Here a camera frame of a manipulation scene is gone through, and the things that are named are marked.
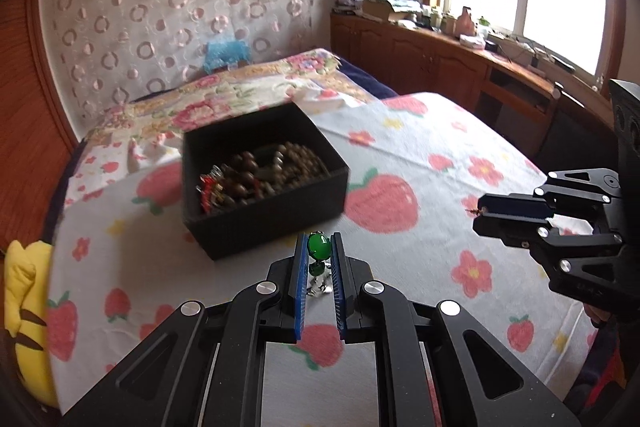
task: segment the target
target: blue gripper pad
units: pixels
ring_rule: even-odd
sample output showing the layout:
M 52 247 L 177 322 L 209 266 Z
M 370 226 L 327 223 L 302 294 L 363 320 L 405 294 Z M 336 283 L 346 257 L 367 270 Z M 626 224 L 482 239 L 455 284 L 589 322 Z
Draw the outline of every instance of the blue gripper pad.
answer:
M 306 282 L 307 273 L 309 269 L 309 252 L 306 248 L 309 236 L 306 233 L 299 236 L 302 240 L 302 245 L 296 245 L 296 253 L 300 247 L 300 264 L 298 265 L 298 273 L 291 274 L 292 277 L 297 276 L 298 285 L 296 287 L 296 299 L 295 299 L 295 316 L 293 328 L 296 333 L 296 339 L 302 340 L 302 330 L 305 327 L 305 310 L 306 310 Z
M 340 339 L 344 340 L 347 329 L 346 299 L 344 287 L 342 286 L 338 251 L 335 246 L 335 236 L 333 235 L 331 236 L 331 279 L 334 283 L 335 324 L 340 333 Z

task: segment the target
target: green bead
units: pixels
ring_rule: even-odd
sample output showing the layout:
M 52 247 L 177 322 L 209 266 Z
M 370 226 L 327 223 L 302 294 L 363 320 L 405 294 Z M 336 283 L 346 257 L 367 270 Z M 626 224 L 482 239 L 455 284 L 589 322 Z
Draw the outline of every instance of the green bead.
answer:
M 317 261 L 316 263 L 311 263 L 309 265 L 309 275 L 313 277 L 318 277 L 324 273 L 324 263 L 322 261 Z
M 331 257 L 331 242 L 324 233 L 314 232 L 310 234 L 306 247 L 309 255 L 316 261 L 326 261 Z

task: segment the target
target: brown stripe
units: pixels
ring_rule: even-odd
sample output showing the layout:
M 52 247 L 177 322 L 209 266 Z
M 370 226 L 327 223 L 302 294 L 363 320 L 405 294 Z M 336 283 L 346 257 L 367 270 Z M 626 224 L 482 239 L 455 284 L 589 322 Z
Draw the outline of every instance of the brown stripe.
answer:
M 34 341 L 31 337 L 27 337 L 24 333 L 18 333 L 15 336 L 15 343 L 28 347 L 29 349 L 34 349 L 35 351 L 44 351 L 40 344 Z
M 27 322 L 32 322 L 34 324 L 38 324 L 40 326 L 46 326 L 47 323 L 43 321 L 40 317 L 38 317 L 35 313 L 30 312 L 29 310 L 20 310 L 20 318 Z

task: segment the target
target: cabinet door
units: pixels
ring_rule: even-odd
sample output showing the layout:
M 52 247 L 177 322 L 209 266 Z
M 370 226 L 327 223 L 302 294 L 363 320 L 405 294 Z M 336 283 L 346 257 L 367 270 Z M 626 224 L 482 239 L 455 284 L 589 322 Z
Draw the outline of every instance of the cabinet door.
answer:
M 331 51 L 351 60 L 351 33 L 353 29 L 339 20 L 331 22 Z
M 389 39 L 385 38 L 384 31 L 383 25 L 380 28 L 364 27 L 360 31 L 360 53 L 355 62 L 382 84 L 387 83 L 390 58 Z
M 433 56 L 423 42 L 394 39 L 391 42 L 388 86 L 398 94 L 430 91 L 433 87 L 432 64 Z
M 467 52 L 439 54 L 434 91 L 473 111 L 487 66 Z

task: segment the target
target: tablecloth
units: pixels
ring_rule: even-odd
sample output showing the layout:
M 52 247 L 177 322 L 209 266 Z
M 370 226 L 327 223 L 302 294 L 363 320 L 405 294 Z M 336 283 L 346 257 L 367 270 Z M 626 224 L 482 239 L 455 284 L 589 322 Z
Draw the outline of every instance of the tablecloth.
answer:
M 344 214 L 315 229 L 341 232 L 348 255 L 367 261 L 377 279 L 408 299 L 460 302 L 564 396 L 593 327 L 579 303 L 548 290 L 526 250 L 478 237 L 469 212 L 486 192 L 532 193 L 545 176 L 436 94 L 313 120 L 351 168 Z M 273 261 L 292 255 L 295 238 L 286 237 L 213 262 L 183 226 L 179 203 L 180 163 L 172 162 L 66 209 L 47 320 L 63 412 L 175 307 L 190 299 L 231 300 L 264 279 Z M 556 217 L 555 224 L 562 233 L 591 233 L 575 219 Z M 302 341 L 268 346 L 262 425 L 378 425 L 374 360 L 371 345 L 338 339 L 332 296 L 309 297 Z

